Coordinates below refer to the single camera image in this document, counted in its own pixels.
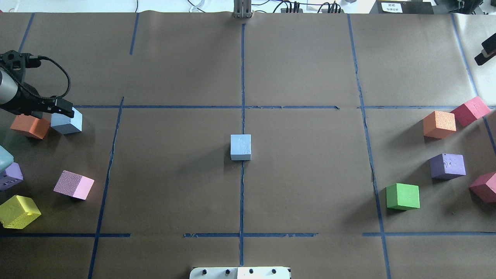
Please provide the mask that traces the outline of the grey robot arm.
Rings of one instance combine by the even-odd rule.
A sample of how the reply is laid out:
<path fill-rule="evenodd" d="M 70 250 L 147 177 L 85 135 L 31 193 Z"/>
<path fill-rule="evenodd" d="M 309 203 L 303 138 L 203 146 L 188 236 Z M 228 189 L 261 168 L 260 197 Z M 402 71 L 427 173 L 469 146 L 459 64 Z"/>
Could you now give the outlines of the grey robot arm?
<path fill-rule="evenodd" d="M 42 99 L 37 94 L 22 90 L 14 78 L 1 70 L 0 85 L 1 109 L 16 116 L 25 115 L 42 119 L 43 113 L 60 114 L 69 118 L 74 117 L 72 103 L 62 98 L 56 100 Z"/>

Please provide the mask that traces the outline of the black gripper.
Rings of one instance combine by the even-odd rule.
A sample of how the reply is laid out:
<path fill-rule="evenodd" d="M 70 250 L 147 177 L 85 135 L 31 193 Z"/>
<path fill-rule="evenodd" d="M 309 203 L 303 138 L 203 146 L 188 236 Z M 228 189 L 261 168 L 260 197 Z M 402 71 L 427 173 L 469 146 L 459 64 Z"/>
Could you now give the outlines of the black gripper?
<path fill-rule="evenodd" d="M 73 103 L 63 98 L 50 100 L 50 109 L 29 94 L 24 94 L 18 85 L 1 85 L 1 109 L 14 115 L 24 114 L 41 118 L 43 113 L 53 113 L 52 118 L 74 118 Z"/>

